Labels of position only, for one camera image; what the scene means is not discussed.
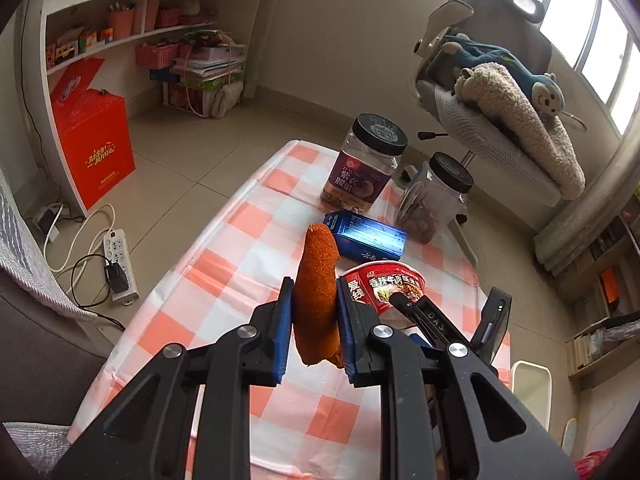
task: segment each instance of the orange sausage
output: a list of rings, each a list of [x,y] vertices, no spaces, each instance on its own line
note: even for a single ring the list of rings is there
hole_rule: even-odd
[[[340,259],[334,236],[324,224],[306,230],[305,248],[293,287],[293,334],[305,365],[327,359],[342,368],[335,264]]]

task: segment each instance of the metal screw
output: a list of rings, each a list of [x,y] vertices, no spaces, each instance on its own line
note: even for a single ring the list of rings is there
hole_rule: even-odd
[[[391,337],[394,333],[394,330],[387,325],[377,325],[373,327],[373,335],[379,337],[380,339],[386,339],[387,337]]]
[[[171,343],[162,349],[162,355],[169,359],[178,357],[182,353],[182,347],[178,343]]]
[[[242,339],[250,339],[258,333],[258,329],[253,325],[242,325],[238,329],[238,337]]]
[[[449,353],[453,355],[453,357],[464,357],[469,350],[462,343],[451,343],[449,345]]]

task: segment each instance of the window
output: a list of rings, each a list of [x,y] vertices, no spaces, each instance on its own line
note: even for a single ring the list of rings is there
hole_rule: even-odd
[[[589,33],[596,0],[551,0],[540,32],[575,65]]]
[[[625,54],[626,27],[609,0],[602,0],[600,18],[582,74],[607,102]]]
[[[636,103],[638,102],[639,93],[640,52],[638,52],[638,47],[633,45],[629,57],[629,66],[626,69],[625,78],[620,87],[620,94],[611,110],[611,117],[620,132],[626,130],[631,120],[631,115],[633,115]]]
[[[609,0],[538,0],[540,32],[582,73],[621,134],[640,92],[640,52]]]

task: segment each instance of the table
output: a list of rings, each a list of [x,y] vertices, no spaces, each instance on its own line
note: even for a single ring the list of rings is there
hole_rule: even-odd
[[[165,344],[213,343],[277,298],[283,276],[295,278],[308,224],[331,211],[319,195],[336,156],[293,140],[229,199],[123,333],[82,402],[71,442]],[[400,198],[390,182],[369,215],[393,223]],[[486,296],[449,231],[430,244],[408,240],[401,261],[424,276],[431,299],[470,338]],[[338,270],[350,266],[341,260]],[[508,384],[508,336],[493,364]],[[378,388],[353,388],[328,362],[303,365],[293,341],[283,383],[252,387],[250,412],[254,480],[378,478]]]

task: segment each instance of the plastic bag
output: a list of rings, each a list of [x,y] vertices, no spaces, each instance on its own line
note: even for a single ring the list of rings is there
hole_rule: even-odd
[[[604,331],[603,343],[620,342],[640,333],[640,319],[624,325],[607,328]]]
[[[578,475],[580,475],[580,480],[587,480],[596,468],[602,464],[608,454],[609,449],[604,449],[602,451],[589,453],[582,460],[578,460],[578,462],[575,463],[575,469],[578,472]]]
[[[594,332],[589,336],[589,355],[593,360],[596,360],[605,354],[602,346],[603,336],[604,336],[603,328],[597,329],[596,332]]]

